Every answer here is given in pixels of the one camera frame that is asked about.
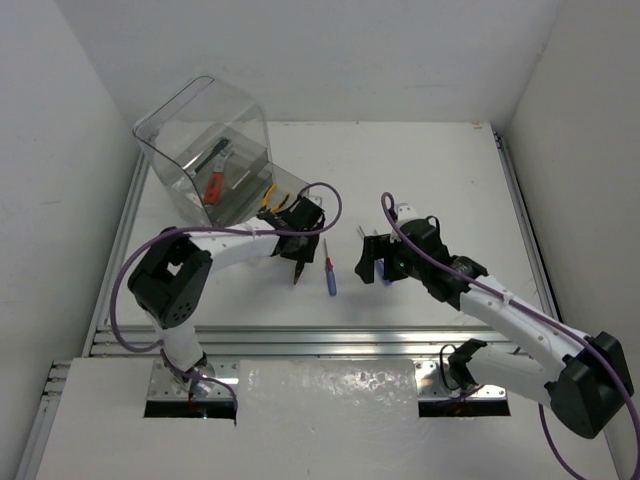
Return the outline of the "red handled adjustable wrench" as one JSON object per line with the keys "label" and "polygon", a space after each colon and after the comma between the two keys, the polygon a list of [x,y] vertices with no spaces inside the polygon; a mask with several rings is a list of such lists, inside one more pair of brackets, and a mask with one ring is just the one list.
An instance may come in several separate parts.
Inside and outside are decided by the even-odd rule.
{"label": "red handled adjustable wrench", "polygon": [[206,170],[209,172],[209,177],[203,195],[205,205],[213,205],[218,202],[224,182],[226,163],[233,156],[233,153],[219,154],[206,167]]}

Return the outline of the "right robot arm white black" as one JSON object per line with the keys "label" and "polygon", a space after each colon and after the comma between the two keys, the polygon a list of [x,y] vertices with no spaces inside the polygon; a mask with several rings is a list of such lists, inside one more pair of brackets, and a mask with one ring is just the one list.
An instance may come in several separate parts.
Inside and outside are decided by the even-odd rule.
{"label": "right robot arm white black", "polygon": [[634,393],[620,341],[554,321],[512,295],[481,264],[450,254],[436,217],[403,213],[400,220],[389,234],[364,237],[355,267],[361,280],[372,283],[375,264],[383,261],[386,280],[419,281],[434,299],[486,323],[525,353],[506,354],[479,339],[464,342],[448,357],[456,388],[505,387],[549,408],[576,435],[595,438]]}

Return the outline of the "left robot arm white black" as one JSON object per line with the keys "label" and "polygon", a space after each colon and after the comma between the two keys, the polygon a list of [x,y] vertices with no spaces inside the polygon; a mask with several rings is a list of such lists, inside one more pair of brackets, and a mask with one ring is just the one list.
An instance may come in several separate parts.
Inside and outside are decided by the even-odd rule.
{"label": "left robot arm white black", "polygon": [[190,317],[213,273],[245,261],[282,257],[302,267],[314,260],[324,210],[301,196],[283,210],[261,208],[247,221],[213,232],[181,232],[151,246],[127,288],[151,319],[165,363],[183,383],[207,365]]}

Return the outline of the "black handled adjustable wrench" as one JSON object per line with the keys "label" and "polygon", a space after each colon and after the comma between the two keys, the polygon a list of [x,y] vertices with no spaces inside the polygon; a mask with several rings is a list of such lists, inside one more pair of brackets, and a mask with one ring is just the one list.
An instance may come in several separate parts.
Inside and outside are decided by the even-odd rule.
{"label": "black handled adjustable wrench", "polygon": [[204,157],[204,159],[194,168],[193,172],[190,174],[191,177],[194,177],[201,170],[204,169],[215,157],[217,157],[220,153],[222,153],[231,143],[228,138],[221,138],[208,152],[208,154]]}

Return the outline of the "yellow black needle-nose pliers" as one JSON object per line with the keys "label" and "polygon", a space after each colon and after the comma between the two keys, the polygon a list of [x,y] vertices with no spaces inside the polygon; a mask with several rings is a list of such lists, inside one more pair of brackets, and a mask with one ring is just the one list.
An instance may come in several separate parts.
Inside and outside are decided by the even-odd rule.
{"label": "yellow black needle-nose pliers", "polygon": [[297,285],[300,277],[304,271],[306,263],[304,261],[297,261],[294,267],[293,285]]}

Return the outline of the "clear plastic pull-out drawer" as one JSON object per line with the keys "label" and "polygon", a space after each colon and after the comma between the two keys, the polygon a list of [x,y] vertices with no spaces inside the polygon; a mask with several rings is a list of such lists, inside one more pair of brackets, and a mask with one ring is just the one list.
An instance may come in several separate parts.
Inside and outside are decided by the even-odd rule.
{"label": "clear plastic pull-out drawer", "polygon": [[215,204],[220,208],[217,213],[218,223],[233,225],[255,216],[265,191],[274,183],[282,190],[291,193],[286,206],[291,205],[297,194],[309,185],[308,181],[277,165],[267,166],[257,174],[248,174],[241,181],[236,182],[234,188],[220,198]]}

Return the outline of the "yellow black long-nose pliers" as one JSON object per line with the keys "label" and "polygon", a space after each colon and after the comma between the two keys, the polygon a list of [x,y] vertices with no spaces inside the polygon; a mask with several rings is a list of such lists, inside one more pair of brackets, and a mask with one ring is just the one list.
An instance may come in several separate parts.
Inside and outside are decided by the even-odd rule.
{"label": "yellow black long-nose pliers", "polygon": [[282,190],[276,183],[272,184],[264,193],[259,213],[277,213],[284,208],[291,196],[289,191]]}

